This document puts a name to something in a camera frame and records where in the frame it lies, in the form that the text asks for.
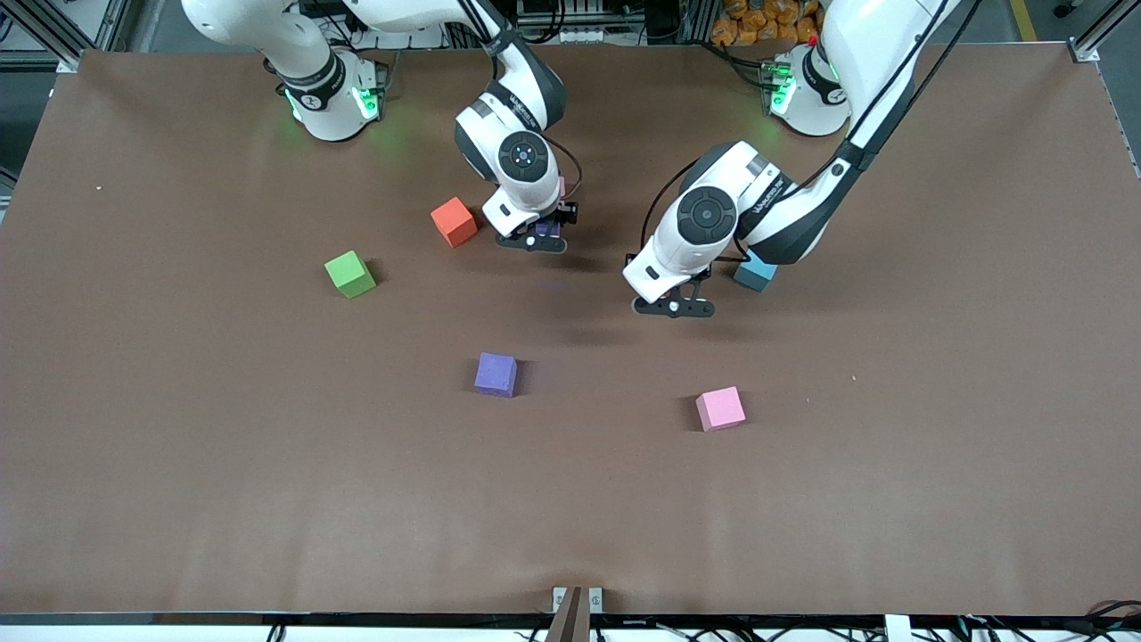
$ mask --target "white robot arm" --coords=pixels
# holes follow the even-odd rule
[[[678,200],[670,205],[650,241],[623,270],[644,303],[657,301],[689,277],[705,271],[730,241],[729,233],[721,234],[722,222],[714,228],[718,238],[712,243],[695,242],[695,236],[685,233],[688,218],[679,205],[691,200],[689,194],[697,188],[735,195],[730,198],[735,208],[731,212],[726,210],[729,217],[725,220],[762,260],[790,263],[807,255],[836,206],[906,112],[914,94],[912,74],[916,54],[957,3],[958,0],[835,0],[825,17],[819,51],[798,58],[802,65],[792,67],[790,82],[809,84],[808,76],[819,71],[820,60],[834,70],[851,108],[852,124],[844,141],[820,177],[804,187],[764,161],[747,143],[720,145],[706,152],[689,170]],[[804,101],[811,99],[824,108],[832,107],[814,91],[806,89],[799,95]],[[785,94],[790,99],[796,96]],[[752,181],[742,185],[743,176],[747,180],[748,173],[753,173]],[[639,309],[636,300],[634,308]],[[670,311],[671,316],[685,315],[678,310],[665,312]]]
[[[306,129],[323,140],[343,140],[379,115],[371,101],[375,64],[331,49],[313,21],[286,13],[294,1],[183,0],[183,8],[208,38],[261,51]],[[487,0],[359,0],[347,7],[382,31],[440,23],[471,27],[505,70],[455,120],[460,152],[485,180],[499,185],[484,213],[500,234],[510,235],[555,211],[558,163],[541,132],[563,117],[566,89],[494,6]]]

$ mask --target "brown table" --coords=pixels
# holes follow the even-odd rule
[[[1141,593],[1141,186],[1093,66],[961,47],[820,246],[710,320],[620,275],[662,182],[766,120],[701,50],[543,49],[563,257],[448,249],[480,52],[308,137],[257,57],[92,54],[0,227],[0,610],[1076,613]],[[926,57],[930,64],[931,56]],[[348,249],[382,282],[346,300]],[[480,351],[523,396],[472,392]],[[744,391],[747,425],[694,397]]]

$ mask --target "red-orange cube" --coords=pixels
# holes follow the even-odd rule
[[[476,219],[458,197],[432,210],[431,219],[447,244],[453,247],[476,235]]]

